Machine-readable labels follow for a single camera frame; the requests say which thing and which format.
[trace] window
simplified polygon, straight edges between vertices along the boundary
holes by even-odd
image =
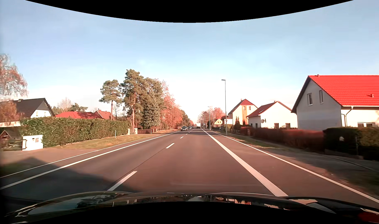
[[[307,94],[307,102],[309,106],[312,105],[312,93]]]
[[[323,92],[322,92],[322,90],[319,90],[319,103],[323,104]]]

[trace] hedge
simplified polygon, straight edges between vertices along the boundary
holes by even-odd
[[[364,159],[379,160],[379,127],[375,128],[328,128],[324,133],[324,147]]]
[[[321,131],[252,127],[242,127],[242,129],[243,132],[246,130],[246,133],[247,129],[250,129],[251,135],[256,139],[274,141],[310,151],[322,152],[324,150],[323,132]]]
[[[127,134],[130,123],[105,119],[27,118],[20,121],[21,135],[43,135],[43,146],[52,147]]]

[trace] car hood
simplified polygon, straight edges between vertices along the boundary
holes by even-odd
[[[123,192],[95,191],[63,196],[32,206],[28,206],[6,215],[9,223],[34,222],[65,214],[88,211],[97,208],[133,205],[152,202],[222,202],[256,205],[290,211],[323,211],[341,214],[370,213],[379,216],[379,210],[349,202],[316,197],[277,197],[243,192]]]

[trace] house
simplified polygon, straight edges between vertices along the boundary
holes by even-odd
[[[93,112],[78,112],[78,111],[67,111],[55,115],[58,118],[80,118],[80,119],[103,119],[98,113]]]
[[[257,107],[253,103],[247,99],[241,99],[240,102],[228,113],[227,119],[232,119],[235,124],[235,119],[238,117],[241,125],[249,124],[246,116],[256,109]]]
[[[274,101],[260,106],[247,115],[249,124],[254,128],[286,128],[297,127],[297,116],[291,113],[291,109],[280,101]]]
[[[107,120],[111,119],[111,113],[108,111],[97,110],[94,112],[94,114],[100,115],[103,119],[107,119]]]
[[[222,125],[222,120],[217,118],[214,119],[214,127],[220,127]]]
[[[379,126],[379,75],[310,75],[292,113],[299,129]]]
[[[55,116],[46,98],[38,99],[19,99],[13,101],[17,108],[17,114],[21,114],[22,118],[38,118]],[[8,122],[0,122],[1,127],[20,126],[19,120]]]

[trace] green hedge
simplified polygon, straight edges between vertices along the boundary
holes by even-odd
[[[379,128],[328,128],[323,131],[324,147],[365,159],[379,160]]]
[[[67,143],[127,134],[128,121],[104,119],[74,119],[42,117],[21,122],[21,135],[43,135],[43,146],[52,147]]]

